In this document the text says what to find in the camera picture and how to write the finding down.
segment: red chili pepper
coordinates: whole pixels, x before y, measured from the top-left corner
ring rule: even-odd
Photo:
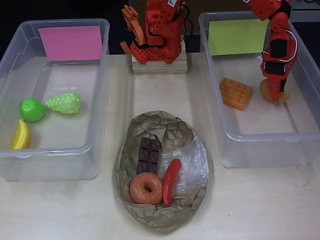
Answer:
[[[164,175],[162,184],[162,198],[165,207],[170,207],[172,190],[176,181],[176,177],[181,169],[180,159],[173,159]]]

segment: toy chocolate bar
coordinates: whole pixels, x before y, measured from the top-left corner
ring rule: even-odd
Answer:
[[[140,142],[136,174],[158,173],[158,162],[161,149],[159,140],[143,137]]]

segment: table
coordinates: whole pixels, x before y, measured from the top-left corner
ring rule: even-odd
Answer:
[[[111,55],[100,174],[92,180],[0,180],[0,239],[318,239],[320,161],[279,168],[223,167],[215,156],[208,105],[198,104],[202,97],[193,99],[193,93],[203,91],[202,57],[202,53],[188,55],[187,75],[133,76],[128,56]],[[154,95],[151,89],[156,89],[157,100],[145,101]],[[201,96],[206,99],[205,91]],[[198,131],[210,168],[201,207],[187,224],[167,235],[147,229],[129,215],[118,198],[114,176],[115,159],[131,118],[161,106]]]

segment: crumpled brown paper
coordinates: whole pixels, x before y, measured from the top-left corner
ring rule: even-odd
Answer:
[[[131,180],[136,176],[141,138],[158,138],[162,152],[170,153],[191,143],[197,135],[186,122],[165,111],[150,111],[132,119],[118,153],[115,176],[118,195],[124,207],[138,222],[157,232],[173,231],[195,214],[207,190],[206,187],[202,187],[192,193],[173,196],[170,207],[164,207],[163,203],[156,206],[135,204],[130,197],[129,189]],[[160,157],[158,176],[163,179],[165,172]]]

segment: plastic bag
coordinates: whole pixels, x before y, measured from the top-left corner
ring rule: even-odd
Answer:
[[[173,159],[181,160],[182,167],[174,184],[174,195],[189,194],[195,189],[207,186],[209,179],[207,152],[198,136],[178,150],[163,153],[162,159],[165,170]]]

